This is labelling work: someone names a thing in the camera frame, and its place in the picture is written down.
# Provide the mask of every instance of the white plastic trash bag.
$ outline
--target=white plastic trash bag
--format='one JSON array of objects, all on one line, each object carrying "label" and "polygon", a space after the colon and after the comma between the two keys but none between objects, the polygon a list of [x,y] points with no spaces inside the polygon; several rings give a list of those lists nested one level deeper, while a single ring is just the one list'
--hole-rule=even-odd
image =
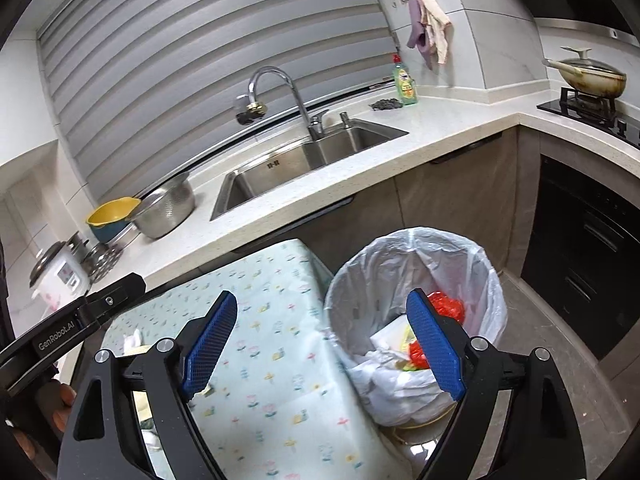
[{"label": "white plastic trash bag", "polygon": [[424,424],[453,401],[431,370],[404,372],[369,337],[406,312],[414,288],[441,290],[465,306],[464,329],[497,343],[507,325],[500,281],[468,238],[417,227],[374,240],[342,266],[324,301],[327,332],[365,409],[382,426]]}]

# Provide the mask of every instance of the faucet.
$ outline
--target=faucet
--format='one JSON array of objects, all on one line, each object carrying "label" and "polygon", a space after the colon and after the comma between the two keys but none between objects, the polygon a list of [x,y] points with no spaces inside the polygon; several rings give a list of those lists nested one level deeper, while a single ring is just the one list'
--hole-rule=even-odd
[{"label": "faucet", "polygon": [[258,83],[258,79],[263,74],[272,73],[279,75],[284,81],[287,83],[287,86],[291,89],[294,99],[296,100],[296,104],[298,105],[298,109],[300,110],[300,115],[302,116],[302,120],[305,122],[306,129],[309,131],[312,140],[322,139],[324,134],[324,128],[322,127],[322,116],[328,112],[328,110],[324,110],[313,117],[309,117],[309,113],[306,111],[305,103],[300,97],[300,92],[298,91],[298,87],[293,82],[293,79],[284,72],[284,70],[279,69],[276,66],[263,66],[255,71],[255,73],[249,79],[249,88],[248,88],[248,96],[241,95],[238,96],[236,102],[236,120],[242,124],[247,125],[251,124],[254,121],[261,119],[267,113],[267,106],[264,103],[261,103],[257,100],[257,91],[256,85]]}]

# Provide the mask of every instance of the white countertop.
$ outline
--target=white countertop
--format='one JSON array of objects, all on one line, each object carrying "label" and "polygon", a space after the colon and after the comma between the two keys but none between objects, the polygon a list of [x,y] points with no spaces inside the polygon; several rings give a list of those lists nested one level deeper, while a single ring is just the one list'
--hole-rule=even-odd
[{"label": "white countertop", "polygon": [[352,118],[387,124],[409,135],[306,174],[209,221],[226,173],[255,157],[305,136],[300,121],[277,127],[207,163],[191,177],[196,210],[183,224],[159,240],[138,236],[116,267],[99,283],[99,290],[136,272],[152,290],[197,266],[260,236],[403,171],[445,155],[512,126],[522,124],[572,142],[603,156],[640,178],[640,150],[600,130],[550,112],[537,104],[558,98],[551,90],[496,104],[421,97],[400,110],[372,111],[368,104],[395,93],[384,89],[331,108]]}]

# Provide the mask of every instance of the gray striped blind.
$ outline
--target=gray striped blind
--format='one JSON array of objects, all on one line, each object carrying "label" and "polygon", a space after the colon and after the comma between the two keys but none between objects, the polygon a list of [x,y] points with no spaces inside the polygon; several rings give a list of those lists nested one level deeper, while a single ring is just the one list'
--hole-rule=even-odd
[{"label": "gray striped blind", "polygon": [[[305,101],[380,81],[395,51],[377,0],[71,0],[40,31],[62,133],[96,198],[134,195],[241,130],[254,70]],[[269,116],[294,106],[268,75]]]}]

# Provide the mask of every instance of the sink basin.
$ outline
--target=sink basin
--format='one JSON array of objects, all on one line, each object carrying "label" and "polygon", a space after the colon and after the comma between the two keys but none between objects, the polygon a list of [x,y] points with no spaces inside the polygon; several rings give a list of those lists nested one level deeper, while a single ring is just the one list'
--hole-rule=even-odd
[{"label": "sink basin", "polygon": [[328,128],[320,140],[297,140],[265,153],[227,173],[211,219],[294,178],[407,133],[353,119],[349,128],[342,124]]}]

